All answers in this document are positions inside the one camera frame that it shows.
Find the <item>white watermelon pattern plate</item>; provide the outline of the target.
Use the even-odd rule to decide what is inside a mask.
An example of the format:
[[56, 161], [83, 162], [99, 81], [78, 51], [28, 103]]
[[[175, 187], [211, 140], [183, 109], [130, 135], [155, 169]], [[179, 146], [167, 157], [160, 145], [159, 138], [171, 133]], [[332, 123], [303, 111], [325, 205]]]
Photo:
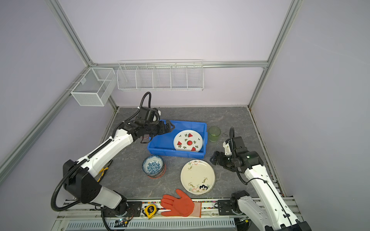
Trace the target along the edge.
[[174, 137], [173, 145], [177, 151], [200, 152], [203, 147], [203, 137], [194, 130], [184, 130]]

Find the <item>cream floral plate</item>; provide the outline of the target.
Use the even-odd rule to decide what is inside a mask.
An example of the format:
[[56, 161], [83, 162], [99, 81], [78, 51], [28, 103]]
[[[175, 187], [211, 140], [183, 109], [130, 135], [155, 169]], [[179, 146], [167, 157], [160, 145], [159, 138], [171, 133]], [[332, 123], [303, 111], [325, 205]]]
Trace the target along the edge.
[[200, 159], [187, 162], [180, 174], [184, 189], [195, 195], [206, 194], [215, 185], [215, 172], [209, 163]]

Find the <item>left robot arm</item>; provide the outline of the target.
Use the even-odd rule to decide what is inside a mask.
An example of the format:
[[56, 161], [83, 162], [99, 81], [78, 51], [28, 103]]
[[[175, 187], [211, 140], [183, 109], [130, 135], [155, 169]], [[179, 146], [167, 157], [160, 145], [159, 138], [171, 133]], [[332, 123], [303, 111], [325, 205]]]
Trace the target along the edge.
[[[119, 152], [137, 139], [146, 144], [158, 136], [171, 133], [175, 126], [168, 120], [161, 120], [160, 111], [144, 106], [144, 100], [151, 102], [151, 92], [146, 92], [138, 110], [114, 129], [112, 135], [89, 154], [77, 161], [68, 160], [63, 165], [63, 178], [57, 184], [52, 197], [53, 211], [65, 211], [78, 203], [100, 206], [113, 211], [116, 216], [123, 216], [128, 210], [127, 199], [120, 193], [102, 186], [95, 178], [99, 172]], [[61, 189], [65, 189], [76, 198], [67, 206], [59, 207], [56, 203]]]

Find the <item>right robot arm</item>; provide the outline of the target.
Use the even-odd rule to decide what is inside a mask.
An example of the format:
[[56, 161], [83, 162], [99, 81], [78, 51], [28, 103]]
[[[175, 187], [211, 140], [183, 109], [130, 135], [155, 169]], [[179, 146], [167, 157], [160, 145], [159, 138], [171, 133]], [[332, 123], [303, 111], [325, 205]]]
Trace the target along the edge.
[[260, 231], [310, 231], [300, 221], [274, 186], [264, 162], [256, 151], [249, 151], [233, 127], [223, 143], [224, 152], [216, 151], [210, 158], [213, 165], [235, 172], [244, 185], [251, 184], [264, 207], [261, 208], [245, 190], [233, 193], [230, 202], [236, 213], [245, 214]]

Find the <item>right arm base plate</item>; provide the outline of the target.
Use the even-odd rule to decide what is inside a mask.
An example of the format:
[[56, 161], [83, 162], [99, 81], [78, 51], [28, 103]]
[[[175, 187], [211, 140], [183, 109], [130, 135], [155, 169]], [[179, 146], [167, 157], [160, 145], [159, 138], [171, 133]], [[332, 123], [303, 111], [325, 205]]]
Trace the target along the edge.
[[214, 205], [218, 209], [221, 216], [240, 215], [241, 212], [238, 208], [237, 202], [228, 200], [218, 200]]

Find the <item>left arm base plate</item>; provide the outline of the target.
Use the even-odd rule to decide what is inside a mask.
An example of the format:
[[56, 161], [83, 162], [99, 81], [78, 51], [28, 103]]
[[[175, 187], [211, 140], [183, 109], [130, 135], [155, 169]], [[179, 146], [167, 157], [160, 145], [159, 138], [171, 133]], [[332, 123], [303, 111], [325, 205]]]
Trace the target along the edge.
[[106, 218], [139, 217], [142, 213], [142, 204], [142, 201], [128, 201], [124, 212], [107, 207], [104, 207], [102, 211]]

